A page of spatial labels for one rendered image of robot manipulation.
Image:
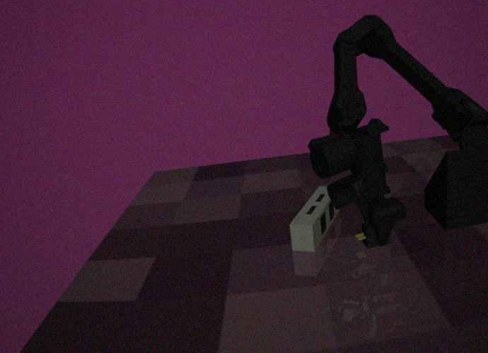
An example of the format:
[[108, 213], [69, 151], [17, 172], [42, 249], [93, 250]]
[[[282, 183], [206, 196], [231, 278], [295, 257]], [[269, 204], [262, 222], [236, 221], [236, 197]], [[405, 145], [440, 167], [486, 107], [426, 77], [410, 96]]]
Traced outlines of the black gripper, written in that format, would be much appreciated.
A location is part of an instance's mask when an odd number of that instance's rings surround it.
[[384, 246], [396, 221], [405, 219], [406, 207], [394, 197], [384, 198], [390, 193], [386, 185], [385, 173], [388, 166], [383, 160], [371, 166], [355, 166], [350, 171], [357, 177], [359, 173], [363, 179], [366, 190], [367, 202], [359, 201], [354, 203], [361, 210], [365, 222], [374, 226], [379, 246]]

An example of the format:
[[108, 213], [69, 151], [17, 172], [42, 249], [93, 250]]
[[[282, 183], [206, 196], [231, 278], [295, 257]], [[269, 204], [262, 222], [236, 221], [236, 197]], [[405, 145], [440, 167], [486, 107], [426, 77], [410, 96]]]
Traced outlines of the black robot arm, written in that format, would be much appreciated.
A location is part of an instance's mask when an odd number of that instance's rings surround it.
[[[355, 166], [371, 166], [383, 160], [380, 133], [389, 130], [372, 118], [358, 127], [366, 114], [366, 102], [357, 82], [356, 57], [385, 60], [431, 104], [434, 121], [459, 142], [460, 149], [488, 145], [488, 112], [460, 89], [446, 87], [424, 65], [401, 47], [391, 28], [375, 15], [365, 15], [342, 31], [333, 46], [335, 91], [328, 110], [330, 135], [311, 139], [310, 160], [320, 179], [330, 178]], [[465, 128], [466, 127], [466, 128]], [[349, 136], [347, 136], [349, 135]], [[363, 179], [357, 173], [327, 186], [335, 209], [359, 198], [367, 202]]]

